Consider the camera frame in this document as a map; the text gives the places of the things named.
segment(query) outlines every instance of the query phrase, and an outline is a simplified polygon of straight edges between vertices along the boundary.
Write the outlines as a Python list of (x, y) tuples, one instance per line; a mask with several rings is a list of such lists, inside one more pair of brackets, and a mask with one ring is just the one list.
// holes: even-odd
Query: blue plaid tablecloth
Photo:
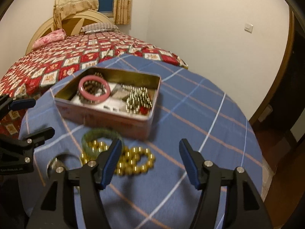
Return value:
[[(262, 154), (254, 132), (239, 107), (217, 86), (184, 68), (131, 55), (97, 66), (162, 77), (149, 139), (145, 142), (124, 139), (129, 147), (150, 148), (156, 156), (154, 169), (146, 175), (114, 176), (111, 184), (100, 192), (112, 228), (189, 228), (200, 191), (190, 184), (184, 170), (178, 150), (182, 138), (188, 139), (206, 160), (222, 168), (243, 166), (261, 191)], [(28, 215), (48, 181), (49, 161), (62, 153), (80, 156), (81, 138), (89, 128), (63, 119), (55, 106), (54, 94), (82, 71), (54, 85), (23, 118), (20, 138), (41, 128), (55, 129), (55, 136), (35, 149), (34, 172), (18, 177)], [(222, 187), (216, 229), (222, 226), (225, 199), (226, 188)], [(79, 229), (84, 229), (78, 194), (75, 205)]]

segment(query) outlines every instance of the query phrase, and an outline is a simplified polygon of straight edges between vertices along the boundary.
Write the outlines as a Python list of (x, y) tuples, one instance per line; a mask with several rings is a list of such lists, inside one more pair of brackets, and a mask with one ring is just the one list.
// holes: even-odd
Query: light switch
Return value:
[(253, 25), (246, 23), (245, 24), (245, 31), (247, 31), (249, 33), (252, 33), (252, 30), (253, 30)]

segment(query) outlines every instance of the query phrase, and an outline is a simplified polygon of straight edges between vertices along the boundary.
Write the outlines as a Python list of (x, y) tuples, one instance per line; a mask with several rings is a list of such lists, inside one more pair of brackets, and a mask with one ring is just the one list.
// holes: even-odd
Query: wooden headboard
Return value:
[[(107, 16), (94, 10), (86, 10), (65, 18), (62, 21), (62, 25), (63, 29), (66, 31), (67, 36), (71, 36), (79, 34), (81, 27), (98, 22), (112, 23)], [(50, 18), (38, 28), (34, 36), (31, 38), (25, 54), (28, 54), (32, 50), (32, 46), (37, 39), (47, 35), (52, 31), (54, 31), (53, 18)]]

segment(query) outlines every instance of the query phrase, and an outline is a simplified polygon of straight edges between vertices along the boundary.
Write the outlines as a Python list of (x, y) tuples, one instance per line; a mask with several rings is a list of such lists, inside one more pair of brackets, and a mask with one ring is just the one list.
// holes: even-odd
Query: bedspread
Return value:
[[(0, 94), (38, 99), (51, 86), (74, 72), (124, 53), (173, 65), (187, 65), (174, 53), (117, 32), (69, 36), (35, 50), (14, 63), (0, 81)], [(25, 111), (11, 112), (0, 133), (17, 138)]]
[[(222, 90), (202, 76), (184, 68), (123, 55), (98, 64), (158, 74), (162, 78), (151, 133), (146, 141), (124, 138), (130, 148), (143, 146), (156, 156), (154, 169), (133, 177), (114, 176), (100, 192), (106, 216), (113, 229), (189, 228), (200, 197), (187, 178), (179, 141), (188, 139), (194, 150), (219, 167), (243, 166), (258, 191), (262, 188), (262, 154), (254, 132), (239, 107)], [(63, 119), (54, 94), (72, 77), (53, 86), (27, 111), (20, 138), (42, 127), (55, 135), (35, 149), (33, 173), (19, 175), (19, 189), (28, 215), (48, 181), (47, 164), (63, 153), (80, 156), (81, 138), (89, 128)], [(222, 228), (226, 188), (222, 187), (217, 229)], [(75, 196), (79, 229), (84, 229), (80, 197)]]

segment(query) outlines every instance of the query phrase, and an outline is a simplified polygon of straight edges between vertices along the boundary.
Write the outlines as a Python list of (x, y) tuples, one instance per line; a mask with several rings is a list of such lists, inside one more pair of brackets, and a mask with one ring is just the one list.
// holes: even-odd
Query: screw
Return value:
[(245, 172), (245, 169), (243, 167), (237, 167), (236, 170), (237, 170), (238, 173)]
[(93, 167), (93, 166), (96, 165), (96, 162), (95, 162), (94, 160), (91, 160), (91, 161), (89, 161), (88, 165), (89, 165), (90, 167)]
[(213, 162), (210, 160), (207, 160), (207, 161), (204, 161), (204, 165), (207, 167), (211, 167), (211, 166), (213, 166)]
[(64, 168), (62, 166), (59, 166), (56, 168), (57, 173), (61, 173), (61, 172), (63, 172), (63, 170), (64, 170)]

